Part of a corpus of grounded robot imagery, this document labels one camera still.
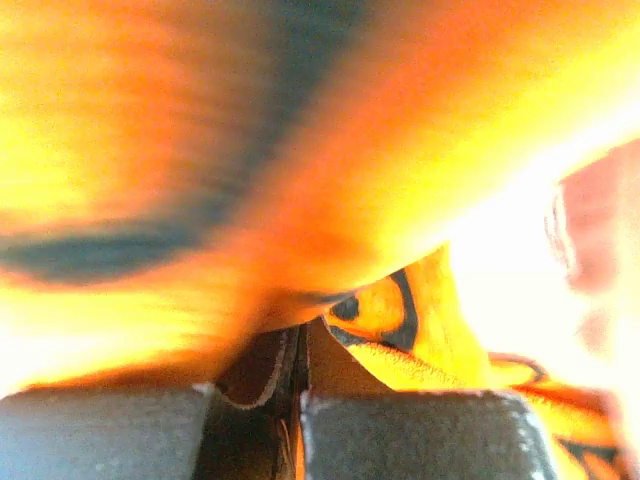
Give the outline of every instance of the dark gray surface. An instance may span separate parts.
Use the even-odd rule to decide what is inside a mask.
[[[552,480],[536,417],[510,394],[302,398],[307,480]]]
[[[0,402],[1,480],[188,480],[209,393],[40,391]]]

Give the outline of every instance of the orange and black pattern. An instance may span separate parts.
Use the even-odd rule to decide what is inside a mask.
[[[396,390],[520,393],[551,438],[560,478],[628,478],[601,395],[555,382],[527,358],[487,354],[479,347],[461,321],[447,249],[441,247],[333,307],[325,315],[333,335]]]

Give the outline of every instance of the black stripe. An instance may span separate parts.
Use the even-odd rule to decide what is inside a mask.
[[[367,6],[366,1],[273,0],[279,32],[274,62],[279,73],[270,89],[267,115],[257,131],[243,131],[246,148],[224,162],[232,167],[211,173],[216,188],[200,198],[158,207],[159,212],[171,214],[151,213],[116,228],[103,225],[104,233],[95,233],[94,227],[92,233],[55,239],[0,238],[0,265],[51,283],[92,284],[150,269],[183,250],[199,248],[205,233],[230,221],[274,162],[274,147],[295,124],[332,59],[353,38]],[[319,303],[335,303],[331,295],[319,299]]]
[[[360,315],[360,302],[355,295],[331,307],[331,314],[345,322],[353,322]]]
[[[331,331],[331,335],[335,337],[343,346],[350,347],[352,345],[363,345],[367,343],[367,340],[362,337],[358,337],[357,335],[353,335],[340,327],[336,327],[335,325],[331,325],[329,327]]]
[[[413,293],[404,269],[392,273],[389,278],[400,289],[404,318],[402,325],[391,333],[385,333],[382,340],[386,345],[410,352],[418,335],[418,312],[413,301]]]

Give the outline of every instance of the gray block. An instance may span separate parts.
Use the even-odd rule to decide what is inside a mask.
[[[188,480],[206,390],[37,391],[0,402],[2,480]]]
[[[541,425],[493,392],[302,397],[307,480],[556,480]]]

